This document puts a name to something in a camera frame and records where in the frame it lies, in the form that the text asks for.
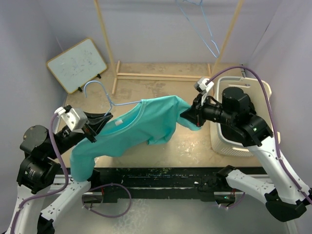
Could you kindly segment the blue hanger of teal shirt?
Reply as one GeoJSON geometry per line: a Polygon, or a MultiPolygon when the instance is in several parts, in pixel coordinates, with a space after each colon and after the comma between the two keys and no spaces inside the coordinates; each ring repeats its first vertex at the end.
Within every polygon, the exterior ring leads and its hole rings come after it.
{"type": "Polygon", "coordinates": [[[124,103],[114,103],[113,100],[111,99],[108,91],[106,90],[105,86],[103,83],[101,83],[100,81],[98,80],[92,80],[92,81],[88,81],[84,87],[83,87],[83,92],[85,94],[85,97],[87,98],[88,97],[88,94],[87,94],[87,87],[90,86],[91,84],[99,84],[101,86],[101,89],[103,90],[104,92],[104,98],[102,98],[102,101],[104,103],[105,106],[108,107],[108,110],[106,111],[106,113],[104,114],[105,116],[108,115],[109,112],[112,111],[112,109],[114,107],[119,107],[119,106],[126,106],[126,105],[134,105],[134,104],[139,104],[139,103],[142,103],[141,100],[138,100],[138,101],[130,101],[130,102],[124,102],[124,103]]]}

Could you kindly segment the teal t shirt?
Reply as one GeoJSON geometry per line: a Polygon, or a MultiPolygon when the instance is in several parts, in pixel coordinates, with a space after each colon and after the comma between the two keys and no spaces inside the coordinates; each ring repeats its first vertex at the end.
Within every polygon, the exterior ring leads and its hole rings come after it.
{"type": "Polygon", "coordinates": [[[71,176],[78,182],[86,181],[93,173],[95,158],[120,157],[133,146],[167,143],[177,124],[198,131],[196,124],[180,117],[190,105],[178,96],[143,99],[133,109],[109,121],[96,136],[94,143],[87,139],[71,151],[71,176]]]}

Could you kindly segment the blue hanger of black shirt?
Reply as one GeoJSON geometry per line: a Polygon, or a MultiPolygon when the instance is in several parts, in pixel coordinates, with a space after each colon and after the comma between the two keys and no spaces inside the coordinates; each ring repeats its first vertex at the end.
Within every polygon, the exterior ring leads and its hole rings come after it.
{"type": "Polygon", "coordinates": [[[214,58],[218,58],[220,56],[220,49],[211,30],[204,0],[175,0],[175,4],[207,50],[214,58]]]}

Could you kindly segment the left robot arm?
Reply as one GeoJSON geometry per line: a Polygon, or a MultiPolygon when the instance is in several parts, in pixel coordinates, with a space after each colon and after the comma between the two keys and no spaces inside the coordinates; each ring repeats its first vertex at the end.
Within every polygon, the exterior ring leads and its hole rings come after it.
{"type": "Polygon", "coordinates": [[[94,143],[111,120],[111,113],[92,114],[79,108],[60,107],[49,128],[30,127],[20,149],[25,158],[17,176],[18,195],[8,234],[53,234],[56,222],[85,192],[100,187],[100,173],[92,169],[83,182],[70,181],[61,155],[83,139],[94,143]]]}

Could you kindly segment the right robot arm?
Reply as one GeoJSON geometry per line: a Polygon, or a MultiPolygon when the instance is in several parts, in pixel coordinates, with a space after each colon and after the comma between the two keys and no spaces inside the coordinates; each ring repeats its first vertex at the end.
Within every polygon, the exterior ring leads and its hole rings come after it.
{"type": "Polygon", "coordinates": [[[227,138],[241,143],[252,152],[272,183],[265,183],[227,166],[217,174],[217,186],[223,191],[238,189],[265,204],[270,214],[281,222],[303,215],[312,201],[312,189],[292,169],[278,148],[278,141],[266,121],[256,114],[250,97],[238,87],[222,92],[222,101],[204,104],[199,94],[192,106],[180,116],[198,127],[205,121],[216,122],[228,131],[227,138]]]}

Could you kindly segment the white laundry basket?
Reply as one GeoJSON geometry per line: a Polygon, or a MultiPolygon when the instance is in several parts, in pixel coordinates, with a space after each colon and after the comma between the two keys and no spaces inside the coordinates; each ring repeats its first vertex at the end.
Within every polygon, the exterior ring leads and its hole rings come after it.
{"type": "MultiPolygon", "coordinates": [[[[257,115],[262,117],[266,123],[272,127],[264,94],[257,79],[234,76],[221,77],[215,82],[214,98],[218,102],[221,102],[222,92],[224,89],[230,87],[240,88],[244,91],[244,93],[248,94],[251,102],[254,104],[257,115]]],[[[248,149],[245,149],[242,144],[227,140],[223,136],[221,129],[222,128],[219,123],[210,123],[211,146],[216,153],[224,156],[245,158],[254,156],[253,153],[248,149]]]]}

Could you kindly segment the wooden clothes rack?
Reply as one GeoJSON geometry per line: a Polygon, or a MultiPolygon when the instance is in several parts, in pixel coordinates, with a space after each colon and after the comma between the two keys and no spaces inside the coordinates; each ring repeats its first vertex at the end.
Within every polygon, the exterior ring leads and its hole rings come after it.
{"type": "MultiPolygon", "coordinates": [[[[219,54],[218,58],[216,59],[213,67],[211,67],[209,63],[207,64],[209,76],[215,75],[216,68],[221,63],[225,49],[227,47],[227,44],[229,42],[230,36],[231,36],[232,31],[234,29],[235,23],[239,17],[239,14],[241,12],[243,4],[244,4],[243,0],[239,0],[237,2],[236,9],[234,11],[234,14],[233,14],[233,17],[231,19],[229,28],[227,30],[227,34],[226,34],[224,41],[222,43],[222,46],[221,46],[220,54],[219,54]]],[[[99,5],[97,0],[94,1],[94,6],[95,6],[95,9],[97,12],[97,17],[98,17],[98,21],[99,21],[99,24],[101,27],[101,32],[102,32],[102,35],[103,35],[103,38],[105,41],[105,46],[106,46],[106,50],[108,53],[110,65],[113,69],[114,80],[113,80],[112,94],[116,93],[117,81],[122,80],[122,79],[124,79],[124,80],[133,79],[133,80],[194,81],[194,80],[200,78],[200,76],[189,76],[189,75],[121,73],[119,71],[121,61],[118,61],[117,63],[115,63],[115,61],[114,61],[112,49],[111,49],[111,46],[109,44],[109,39],[108,39],[108,35],[106,32],[105,22],[104,22],[102,13],[101,13],[100,5],[99,5]]]]}

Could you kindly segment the small whiteboard wooden frame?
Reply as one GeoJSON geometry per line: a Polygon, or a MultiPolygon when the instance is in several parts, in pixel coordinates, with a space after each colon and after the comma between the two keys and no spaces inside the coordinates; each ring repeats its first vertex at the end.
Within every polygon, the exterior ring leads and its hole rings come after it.
{"type": "Polygon", "coordinates": [[[107,69],[102,55],[90,38],[50,59],[46,66],[69,94],[81,91],[88,81],[100,77],[107,69]]]}

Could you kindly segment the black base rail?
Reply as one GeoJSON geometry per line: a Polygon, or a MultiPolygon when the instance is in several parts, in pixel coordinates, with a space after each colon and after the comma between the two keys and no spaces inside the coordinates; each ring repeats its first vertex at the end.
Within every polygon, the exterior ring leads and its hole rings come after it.
{"type": "Polygon", "coordinates": [[[102,198],[105,203],[118,199],[199,199],[231,203],[234,193],[243,190],[227,184],[225,174],[232,166],[177,168],[96,168],[90,180],[72,178],[63,192],[78,198],[83,194],[102,198]]]}

